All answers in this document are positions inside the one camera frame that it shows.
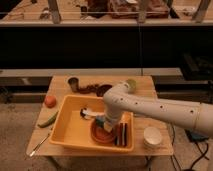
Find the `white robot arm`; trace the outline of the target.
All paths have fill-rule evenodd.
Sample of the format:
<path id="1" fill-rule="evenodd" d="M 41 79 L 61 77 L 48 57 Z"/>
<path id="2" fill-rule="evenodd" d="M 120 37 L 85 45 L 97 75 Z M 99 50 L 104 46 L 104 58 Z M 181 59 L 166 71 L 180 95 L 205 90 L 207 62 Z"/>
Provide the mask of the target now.
<path id="1" fill-rule="evenodd" d="M 129 111 L 213 138 L 213 105 L 136 96 L 135 90 L 136 82 L 128 79 L 104 94 L 105 117 L 110 126 L 120 121 L 124 111 Z"/>

